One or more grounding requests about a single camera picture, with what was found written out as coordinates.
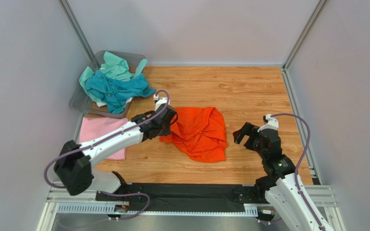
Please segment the orange t shirt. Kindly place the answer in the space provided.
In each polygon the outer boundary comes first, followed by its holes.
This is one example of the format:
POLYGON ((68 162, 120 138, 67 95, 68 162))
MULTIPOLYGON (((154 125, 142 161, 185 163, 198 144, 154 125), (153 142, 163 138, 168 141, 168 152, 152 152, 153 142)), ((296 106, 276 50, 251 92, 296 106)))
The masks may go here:
POLYGON ((171 125, 171 133, 160 137, 173 144, 191 160, 216 163, 226 160, 226 125, 223 115, 215 107, 177 107, 178 119, 171 125))

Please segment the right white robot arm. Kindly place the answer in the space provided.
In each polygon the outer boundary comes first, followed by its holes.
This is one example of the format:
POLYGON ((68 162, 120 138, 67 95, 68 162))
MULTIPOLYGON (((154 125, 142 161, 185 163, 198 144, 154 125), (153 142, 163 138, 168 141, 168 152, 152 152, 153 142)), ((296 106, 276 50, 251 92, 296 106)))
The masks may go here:
POLYGON ((257 179, 255 187, 291 231, 334 229, 311 200, 294 163, 283 153, 278 122, 268 119, 261 127, 246 122, 233 137, 236 144, 248 137, 244 147, 260 156, 266 176, 257 179))

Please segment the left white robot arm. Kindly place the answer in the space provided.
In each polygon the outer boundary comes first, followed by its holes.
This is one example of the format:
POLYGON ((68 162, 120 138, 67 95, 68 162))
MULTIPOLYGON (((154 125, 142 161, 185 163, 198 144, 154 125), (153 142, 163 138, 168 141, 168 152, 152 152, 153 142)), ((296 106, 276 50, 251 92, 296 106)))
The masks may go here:
POLYGON ((121 186, 118 176, 94 168, 127 147, 169 135, 171 122, 176 118, 176 110, 163 103, 156 111, 137 115, 119 129, 102 137, 82 144, 66 142, 53 168, 63 184, 62 188, 71 196, 86 190, 116 192, 121 186))

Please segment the white cloth in bin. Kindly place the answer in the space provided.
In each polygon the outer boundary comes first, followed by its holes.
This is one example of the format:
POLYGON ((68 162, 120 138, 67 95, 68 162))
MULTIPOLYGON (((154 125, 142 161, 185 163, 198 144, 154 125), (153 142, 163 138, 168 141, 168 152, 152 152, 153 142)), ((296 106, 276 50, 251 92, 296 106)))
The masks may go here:
MULTIPOLYGON (((132 101, 132 98, 129 98, 129 99, 127 99, 127 100, 126 100, 125 104, 128 104, 128 103, 130 103, 131 101, 132 101)), ((96 103, 96 105, 97 105, 98 107, 107 106, 107 104, 106 104, 106 103, 96 103)))

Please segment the dark teal t shirt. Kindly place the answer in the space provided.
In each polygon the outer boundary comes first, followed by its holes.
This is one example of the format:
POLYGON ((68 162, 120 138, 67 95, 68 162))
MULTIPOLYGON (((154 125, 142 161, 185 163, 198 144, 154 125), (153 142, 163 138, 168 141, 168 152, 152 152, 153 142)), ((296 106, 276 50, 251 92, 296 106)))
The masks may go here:
POLYGON ((100 71, 88 78, 85 89, 92 100, 105 103, 112 114, 122 113, 130 98, 147 98, 157 92, 150 87, 143 74, 128 81, 121 81, 106 77, 100 71))

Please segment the folded pink t shirt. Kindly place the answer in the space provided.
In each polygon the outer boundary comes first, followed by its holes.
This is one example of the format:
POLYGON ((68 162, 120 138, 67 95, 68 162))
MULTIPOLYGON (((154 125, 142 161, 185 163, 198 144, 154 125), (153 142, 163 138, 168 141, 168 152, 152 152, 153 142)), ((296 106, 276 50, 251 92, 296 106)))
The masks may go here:
POLYGON ((87 142, 115 131, 128 122, 127 118, 84 117, 79 132, 79 143, 87 142))

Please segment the black base cloth strip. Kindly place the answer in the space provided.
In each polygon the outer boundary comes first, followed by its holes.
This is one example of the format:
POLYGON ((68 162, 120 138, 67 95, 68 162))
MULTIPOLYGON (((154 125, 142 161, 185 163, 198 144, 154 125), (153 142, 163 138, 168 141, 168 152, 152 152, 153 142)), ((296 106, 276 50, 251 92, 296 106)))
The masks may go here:
POLYGON ((153 212, 242 212, 264 201, 255 187, 238 184, 133 183, 127 192, 147 194, 153 212))

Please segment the light mint t shirt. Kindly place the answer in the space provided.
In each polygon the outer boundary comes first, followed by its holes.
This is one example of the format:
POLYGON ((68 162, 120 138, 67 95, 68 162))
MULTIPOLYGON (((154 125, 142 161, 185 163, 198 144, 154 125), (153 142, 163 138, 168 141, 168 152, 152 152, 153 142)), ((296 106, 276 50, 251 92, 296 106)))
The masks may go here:
POLYGON ((85 68, 79 78, 79 84, 95 103, 103 101, 88 92, 87 82, 97 71, 100 71, 105 77, 120 81, 129 81, 140 75, 145 68, 148 60, 140 54, 117 52, 117 51, 99 51, 94 55, 90 65, 85 68))

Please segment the aluminium frame rail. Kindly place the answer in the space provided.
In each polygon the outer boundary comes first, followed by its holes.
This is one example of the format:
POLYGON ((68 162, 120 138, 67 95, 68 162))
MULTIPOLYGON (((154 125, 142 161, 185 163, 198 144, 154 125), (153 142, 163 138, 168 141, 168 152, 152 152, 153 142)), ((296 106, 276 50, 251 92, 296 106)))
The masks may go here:
MULTIPOLYGON (((242 212, 153 212, 146 211, 150 197, 142 192, 127 192, 128 183, 120 188, 122 197, 112 197, 102 192, 86 190, 71 196, 65 189, 51 189, 38 224, 39 231, 48 231, 56 226, 60 215, 98 215, 101 220, 121 220, 125 217, 163 218, 249 218, 259 224, 288 226, 278 212, 265 199, 262 203, 244 204, 242 212)), ((304 185, 311 200, 326 221, 343 231, 345 226, 332 188, 328 185, 304 185)))

